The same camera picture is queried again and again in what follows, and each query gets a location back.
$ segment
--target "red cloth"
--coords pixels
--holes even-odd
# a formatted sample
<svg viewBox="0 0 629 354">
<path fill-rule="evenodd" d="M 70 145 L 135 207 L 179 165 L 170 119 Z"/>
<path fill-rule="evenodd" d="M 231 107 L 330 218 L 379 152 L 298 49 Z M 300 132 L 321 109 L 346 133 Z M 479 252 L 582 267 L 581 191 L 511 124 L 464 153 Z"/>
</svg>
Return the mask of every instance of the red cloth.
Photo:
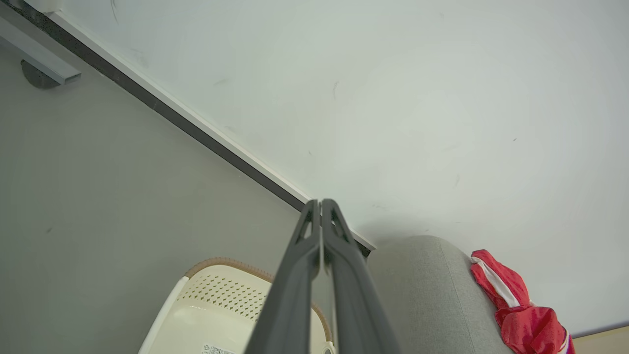
<svg viewBox="0 0 629 354">
<path fill-rule="evenodd" d="M 575 354 L 555 311 L 531 303 L 522 278 L 482 249 L 472 253 L 472 274 L 496 305 L 504 343 L 518 354 Z"/>
</svg>

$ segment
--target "white sticker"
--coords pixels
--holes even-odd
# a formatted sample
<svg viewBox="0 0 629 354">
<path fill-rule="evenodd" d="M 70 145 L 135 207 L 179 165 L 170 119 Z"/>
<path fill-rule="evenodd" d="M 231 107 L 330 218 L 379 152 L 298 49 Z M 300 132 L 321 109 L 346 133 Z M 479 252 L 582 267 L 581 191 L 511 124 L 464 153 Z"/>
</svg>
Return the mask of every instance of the white sticker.
<svg viewBox="0 0 629 354">
<path fill-rule="evenodd" d="M 203 349 L 201 349 L 201 354 L 235 354 L 235 353 L 233 351 L 221 349 L 211 344 L 205 343 L 203 345 Z"/>
</svg>

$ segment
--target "gray sofa armrest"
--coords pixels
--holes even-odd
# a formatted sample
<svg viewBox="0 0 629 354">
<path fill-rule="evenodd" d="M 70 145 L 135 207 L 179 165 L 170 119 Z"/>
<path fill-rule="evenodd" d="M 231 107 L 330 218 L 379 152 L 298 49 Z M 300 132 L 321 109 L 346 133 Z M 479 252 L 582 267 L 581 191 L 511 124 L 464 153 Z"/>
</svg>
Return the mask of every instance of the gray sofa armrest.
<svg viewBox="0 0 629 354">
<path fill-rule="evenodd" d="M 367 266 L 403 352 L 512 354 L 470 265 L 469 256 L 433 236 L 371 252 Z"/>
</svg>

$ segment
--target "white wall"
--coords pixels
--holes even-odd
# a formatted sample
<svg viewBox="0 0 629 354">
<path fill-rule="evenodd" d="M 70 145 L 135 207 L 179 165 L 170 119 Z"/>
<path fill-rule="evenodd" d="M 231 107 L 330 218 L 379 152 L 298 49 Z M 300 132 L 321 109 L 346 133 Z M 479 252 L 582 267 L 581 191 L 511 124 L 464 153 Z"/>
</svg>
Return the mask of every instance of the white wall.
<svg viewBox="0 0 629 354">
<path fill-rule="evenodd" d="M 41 91 L 0 49 L 1 353 L 136 353 L 198 261 L 276 271 L 296 210 L 19 20 L 82 76 Z"/>
<path fill-rule="evenodd" d="M 487 248 L 576 334 L 629 319 L 626 1 L 66 0 L 63 14 L 377 245 Z"/>
</svg>

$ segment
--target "laundry basket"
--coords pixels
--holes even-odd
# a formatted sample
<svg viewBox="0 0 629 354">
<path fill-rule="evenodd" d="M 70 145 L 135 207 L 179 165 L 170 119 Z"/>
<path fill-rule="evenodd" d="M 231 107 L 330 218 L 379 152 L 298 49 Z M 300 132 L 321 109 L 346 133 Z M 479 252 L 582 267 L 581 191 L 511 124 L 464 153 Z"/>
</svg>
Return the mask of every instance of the laundry basket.
<svg viewBox="0 0 629 354">
<path fill-rule="evenodd" d="M 243 354 L 273 277 L 236 260 L 192 267 L 171 291 L 139 354 Z M 334 354 L 331 331 L 312 305 L 310 352 Z"/>
</svg>

